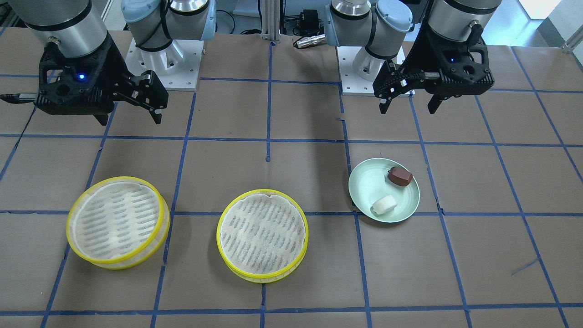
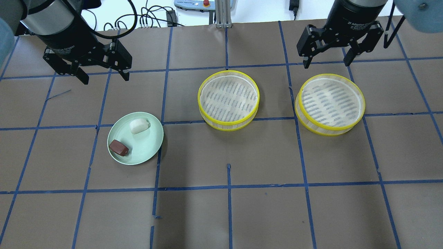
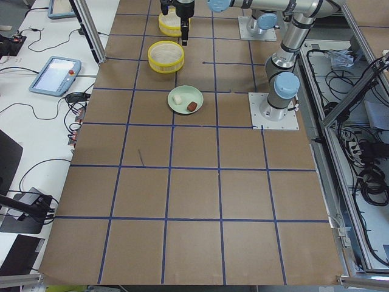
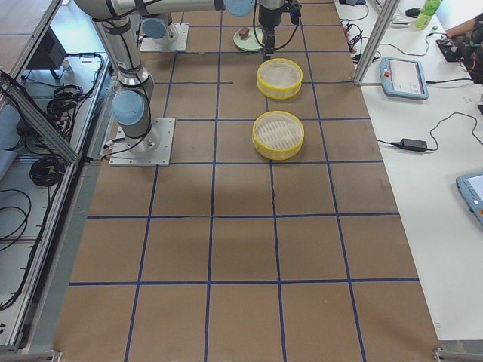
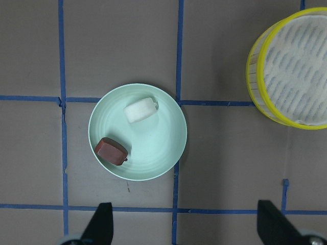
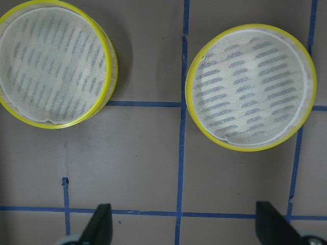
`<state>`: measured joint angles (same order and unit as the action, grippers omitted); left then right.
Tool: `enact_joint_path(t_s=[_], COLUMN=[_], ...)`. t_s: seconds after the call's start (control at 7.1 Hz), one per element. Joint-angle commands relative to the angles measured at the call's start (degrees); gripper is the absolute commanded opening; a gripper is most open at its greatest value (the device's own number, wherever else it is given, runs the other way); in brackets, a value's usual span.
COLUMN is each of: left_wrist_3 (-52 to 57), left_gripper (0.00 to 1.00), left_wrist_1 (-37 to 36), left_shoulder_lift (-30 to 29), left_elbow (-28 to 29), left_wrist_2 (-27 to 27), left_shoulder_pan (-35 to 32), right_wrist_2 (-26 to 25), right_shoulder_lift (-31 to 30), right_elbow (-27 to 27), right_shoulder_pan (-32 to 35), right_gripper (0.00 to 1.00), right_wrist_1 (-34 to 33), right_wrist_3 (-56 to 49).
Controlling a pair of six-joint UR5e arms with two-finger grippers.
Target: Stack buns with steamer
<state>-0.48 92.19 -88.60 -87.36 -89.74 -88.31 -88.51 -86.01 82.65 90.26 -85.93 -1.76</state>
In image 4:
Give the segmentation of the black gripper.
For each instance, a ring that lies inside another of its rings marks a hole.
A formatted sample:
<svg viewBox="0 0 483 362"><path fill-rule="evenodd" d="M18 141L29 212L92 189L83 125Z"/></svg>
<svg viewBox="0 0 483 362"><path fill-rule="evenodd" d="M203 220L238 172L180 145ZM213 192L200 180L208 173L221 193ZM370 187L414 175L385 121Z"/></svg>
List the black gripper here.
<svg viewBox="0 0 483 362"><path fill-rule="evenodd" d="M271 59L275 50L275 28L280 25L282 14L290 15L291 23L300 25L302 5L297 0L259 1L259 24L263 31L263 62Z"/></svg>

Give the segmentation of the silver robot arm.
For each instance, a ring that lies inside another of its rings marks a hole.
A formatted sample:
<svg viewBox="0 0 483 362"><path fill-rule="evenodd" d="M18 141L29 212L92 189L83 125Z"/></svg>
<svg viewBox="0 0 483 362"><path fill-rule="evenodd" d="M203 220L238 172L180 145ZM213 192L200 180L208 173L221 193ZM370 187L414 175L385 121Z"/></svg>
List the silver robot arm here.
<svg viewBox="0 0 483 362"><path fill-rule="evenodd" d="M103 46L117 65L120 91L112 101L112 115L125 134L128 149L148 144L152 133L150 100L153 78L143 65L131 20L139 14L143 32L150 38L164 39L173 28L171 13L193 11L228 11L244 17L254 7L252 1L77 1L78 7L91 21L98 23L103 34Z"/></svg>
<svg viewBox="0 0 483 362"><path fill-rule="evenodd" d="M250 28L245 27L237 31L233 36L235 46L246 52L261 51L263 60L270 60L275 51L281 50L291 42L287 40L282 45L275 45L275 28L280 25L282 15L289 14L291 23L298 28L301 8L298 1L254 1L250 6L253 11L252 21L260 25L253 24ZM143 30L144 38L151 39L160 51L180 40L177 33L180 24L162 17L141 17L140 28Z"/></svg>

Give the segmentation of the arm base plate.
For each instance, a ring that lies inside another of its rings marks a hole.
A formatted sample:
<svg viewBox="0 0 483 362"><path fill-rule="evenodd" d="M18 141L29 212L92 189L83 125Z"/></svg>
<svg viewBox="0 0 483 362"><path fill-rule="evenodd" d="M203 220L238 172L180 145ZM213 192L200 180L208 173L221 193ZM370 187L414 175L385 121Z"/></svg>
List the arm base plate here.
<svg viewBox="0 0 483 362"><path fill-rule="evenodd" d="M118 126L116 136L124 140L113 144L114 155L109 157L109 165L112 167L169 166L174 130L174 118L156 118L152 121L151 131L143 141L130 149L137 141L126 137L122 128Z"/></svg>
<svg viewBox="0 0 483 362"><path fill-rule="evenodd" d="M166 25L160 19L144 20L142 52L184 52L189 34L188 23Z"/></svg>

